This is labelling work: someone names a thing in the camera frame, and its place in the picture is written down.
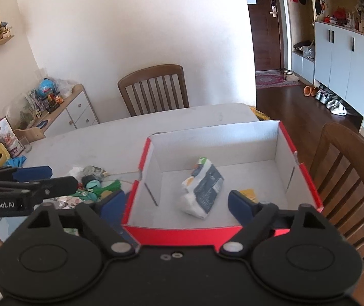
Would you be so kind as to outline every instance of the wooden floor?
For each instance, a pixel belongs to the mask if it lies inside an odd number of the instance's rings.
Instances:
[[[320,132],[327,122],[341,123],[358,132],[362,117],[336,116],[313,97],[303,96],[303,87],[273,87],[257,90],[257,109],[272,119],[283,121],[299,155],[309,169],[319,142]],[[364,274],[354,297],[364,306]]]

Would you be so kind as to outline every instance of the silver bolt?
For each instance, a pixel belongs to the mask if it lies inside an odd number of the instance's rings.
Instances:
[[[227,252],[231,253],[237,253],[244,249],[244,246],[241,243],[238,243],[237,241],[228,241],[223,245],[223,248]]]
[[[119,241],[112,244],[111,249],[116,253],[126,253],[132,249],[132,246],[128,243],[124,243],[123,241]]]
[[[169,260],[171,260],[171,259],[172,259],[172,257],[171,257],[169,254],[162,254],[162,255],[160,256],[160,259],[161,259],[161,260],[164,260],[164,261],[169,261]]]
[[[180,259],[181,257],[183,257],[183,253],[180,253],[180,252],[173,252],[172,253],[172,258]]]

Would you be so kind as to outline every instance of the doormat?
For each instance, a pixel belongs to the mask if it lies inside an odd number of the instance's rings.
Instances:
[[[256,89],[303,85],[301,81],[286,81],[284,70],[256,74]]]

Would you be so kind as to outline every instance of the brown wooden chair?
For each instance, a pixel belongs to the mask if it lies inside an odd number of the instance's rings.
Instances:
[[[323,214],[364,260],[364,138],[327,123],[310,174],[323,200]]]
[[[173,75],[177,75],[179,87],[175,87]],[[169,84],[173,98],[169,95]],[[131,116],[137,115],[135,104],[141,115],[189,107],[183,68],[177,64],[162,64],[135,71],[121,79],[118,82],[118,88]]]

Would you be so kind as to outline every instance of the open box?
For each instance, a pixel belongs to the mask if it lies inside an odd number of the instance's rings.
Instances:
[[[205,220],[181,211],[182,182],[200,157],[224,177]],[[241,226],[230,213],[231,190],[254,189],[257,199],[280,209],[322,202],[282,122],[260,121],[159,133],[145,144],[141,175],[134,182],[122,225],[143,245],[214,245],[217,249]]]

